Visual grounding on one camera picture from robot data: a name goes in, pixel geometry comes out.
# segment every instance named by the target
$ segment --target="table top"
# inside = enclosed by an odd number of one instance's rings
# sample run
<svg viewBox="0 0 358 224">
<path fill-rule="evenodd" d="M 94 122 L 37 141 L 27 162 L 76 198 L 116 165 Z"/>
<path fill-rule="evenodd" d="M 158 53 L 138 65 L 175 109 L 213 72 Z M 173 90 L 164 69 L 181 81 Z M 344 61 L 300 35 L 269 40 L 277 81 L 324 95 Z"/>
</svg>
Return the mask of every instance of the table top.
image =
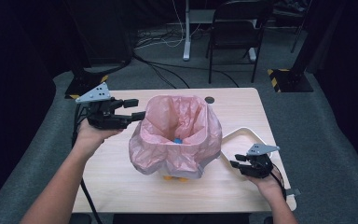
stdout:
<svg viewBox="0 0 358 224">
<path fill-rule="evenodd" d="M 223 136 L 241 127 L 251 129 L 266 144 L 275 146 L 269 122 L 256 89 L 180 89 L 111 91 L 117 99 L 139 99 L 139 105 L 120 108 L 116 114 L 130 115 L 144 111 L 150 98 L 156 95 L 196 95 L 213 97 L 213 112 L 218 117 Z M 186 182 L 165 180 L 158 172 L 142 175 L 132 166 L 129 141 L 138 122 L 133 122 L 123 133 L 112 136 L 100 146 L 88 161 L 84 180 L 98 212 L 102 213 L 225 213 L 270 211 L 268 203 L 257 187 L 236 175 L 220 157 L 205 167 L 200 179 Z M 290 183 L 279 152 L 271 157 L 282 172 L 285 187 Z M 293 196 L 287 197 L 292 210 L 296 209 Z M 90 212 L 89 203 L 79 189 L 73 212 Z"/>
</svg>

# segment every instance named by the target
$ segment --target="pink trash bag liner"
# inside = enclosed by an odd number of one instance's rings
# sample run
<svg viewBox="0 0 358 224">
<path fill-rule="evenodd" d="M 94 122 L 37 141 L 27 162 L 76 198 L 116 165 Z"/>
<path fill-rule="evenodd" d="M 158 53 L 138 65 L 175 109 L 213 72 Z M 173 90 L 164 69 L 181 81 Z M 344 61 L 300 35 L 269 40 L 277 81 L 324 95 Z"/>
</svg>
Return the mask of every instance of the pink trash bag liner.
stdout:
<svg viewBox="0 0 358 224">
<path fill-rule="evenodd" d="M 151 175 L 201 178 L 205 166 L 220 155 L 222 126 L 198 96 L 158 95 L 149 100 L 145 119 L 130 140 L 130 160 Z"/>
</svg>

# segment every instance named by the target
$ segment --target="white desk frame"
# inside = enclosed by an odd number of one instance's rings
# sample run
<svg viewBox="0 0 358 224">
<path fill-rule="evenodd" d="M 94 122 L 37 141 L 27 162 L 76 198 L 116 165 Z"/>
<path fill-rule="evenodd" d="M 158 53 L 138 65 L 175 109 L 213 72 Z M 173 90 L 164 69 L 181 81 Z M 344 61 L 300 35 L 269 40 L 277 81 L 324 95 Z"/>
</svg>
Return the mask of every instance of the white desk frame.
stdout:
<svg viewBox="0 0 358 224">
<path fill-rule="evenodd" d="M 186 42 L 183 53 L 183 61 L 187 62 L 190 60 L 191 50 L 191 33 L 190 23 L 212 23 L 213 20 L 213 9 L 193 9 L 190 10 L 189 0 L 186 0 Z M 249 49 L 249 59 L 255 61 L 255 50 Z"/>
</svg>

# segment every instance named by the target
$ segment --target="white desk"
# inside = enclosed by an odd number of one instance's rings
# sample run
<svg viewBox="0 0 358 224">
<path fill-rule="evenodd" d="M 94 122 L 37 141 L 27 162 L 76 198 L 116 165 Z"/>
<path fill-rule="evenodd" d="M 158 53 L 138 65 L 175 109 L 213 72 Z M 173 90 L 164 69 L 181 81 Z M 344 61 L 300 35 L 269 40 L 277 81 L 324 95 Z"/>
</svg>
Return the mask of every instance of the white desk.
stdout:
<svg viewBox="0 0 358 224">
<path fill-rule="evenodd" d="M 193 9 L 190 10 L 189 0 L 186 0 L 186 42 L 183 53 L 183 60 L 190 60 L 191 50 L 191 33 L 190 23 L 212 23 L 213 21 L 213 9 Z M 255 50 L 249 49 L 249 59 L 255 61 Z"/>
<path fill-rule="evenodd" d="M 145 110 L 148 100 L 160 94 L 212 96 L 213 112 L 222 124 L 223 135 L 248 127 L 269 145 L 275 145 L 269 122 L 256 89 L 185 89 L 150 91 L 112 91 L 117 99 L 139 99 L 139 106 L 120 108 L 117 114 Z M 223 158 L 205 167 L 200 179 L 180 182 L 165 180 L 158 172 L 142 175 L 132 166 L 129 141 L 137 122 L 123 133 L 104 141 L 88 161 L 84 180 L 98 212 L 105 213 L 252 213 L 270 211 L 257 187 L 233 174 Z M 271 158 L 282 172 L 285 187 L 290 188 L 278 152 Z M 296 208 L 294 196 L 287 197 Z M 89 203 L 80 189 L 73 212 L 90 212 Z"/>
</svg>

